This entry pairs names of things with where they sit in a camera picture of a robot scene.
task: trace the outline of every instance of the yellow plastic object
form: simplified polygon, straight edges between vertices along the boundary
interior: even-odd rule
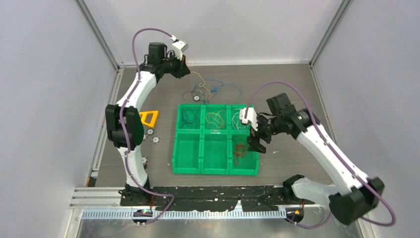
[[[150,120],[150,122],[147,122],[146,119],[150,114],[152,114],[152,119]],[[159,111],[139,112],[139,115],[143,125],[146,125],[150,128],[154,128],[156,125],[156,121],[158,120]]]

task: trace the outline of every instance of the empty compartment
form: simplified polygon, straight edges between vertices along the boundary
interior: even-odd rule
[[[257,175],[260,158],[257,152],[248,151],[248,133],[231,134],[231,175]]]
[[[227,134],[205,133],[203,147],[203,174],[227,175],[228,166]]]
[[[172,166],[177,174],[199,174],[200,133],[177,132],[173,148]]]
[[[181,104],[178,107],[177,129],[200,129],[201,105]]]
[[[242,108],[246,108],[247,105],[231,105],[230,106],[230,129],[245,131],[250,129],[250,125],[242,125],[239,121],[239,112]]]
[[[206,105],[204,120],[204,129],[225,130],[227,124],[226,105]]]

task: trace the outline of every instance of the green tray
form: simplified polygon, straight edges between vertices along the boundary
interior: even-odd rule
[[[246,105],[179,105],[173,172],[256,176],[260,157],[257,152],[245,151],[250,127],[238,122],[239,109],[244,107]]]

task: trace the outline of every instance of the white wall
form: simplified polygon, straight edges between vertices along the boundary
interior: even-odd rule
[[[156,27],[189,44],[192,62],[212,64],[309,61],[341,0],[85,0],[112,53],[134,64],[133,34]],[[161,33],[138,36],[166,42]]]
[[[0,236],[62,237],[113,68],[73,0],[3,0],[0,22]]]
[[[385,182],[397,214],[377,237],[419,237],[420,2],[353,1],[315,69],[337,141]],[[388,222],[384,206],[371,212]]]

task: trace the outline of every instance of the gray table surface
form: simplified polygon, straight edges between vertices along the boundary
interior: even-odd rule
[[[211,100],[212,104],[246,104],[253,92],[263,83],[273,80],[290,82],[302,92],[313,112],[328,131],[325,115],[307,64],[196,66],[191,70],[200,73],[203,77],[234,83],[243,91],[243,96],[238,98],[238,90],[232,86],[224,86],[220,95]],[[124,69],[118,100],[128,90],[135,73],[135,68]],[[159,111],[154,136],[160,137],[160,143],[153,144],[151,137],[142,143],[142,154],[149,158],[146,172],[152,186],[279,185],[295,174],[305,175],[314,181],[331,183],[331,178],[313,155],[286,134],[274,136],[271,144],[266,145],[267,153],[260,154],[260,170],[256,177],[174,174],[171,160],[178,105],[194,103],[190,93],[185,94],[185,100],[181,95],[185,91],[191,91],[199,80],[195,74],[181,79],[166,75],[151,91],[141,108],[141,111]],[[206,85],[212,86],[217,83],[207,81]],[[252,104],[257,112],[269,112],[266,99],[282,92],[287,93],[297,109],[304,107],[302,100],[293,90],[280,84],[269,85],[262,89]],[[122,158],[113,144],[107,141],[96,187],[122,187],[124,185],[125,171]]]

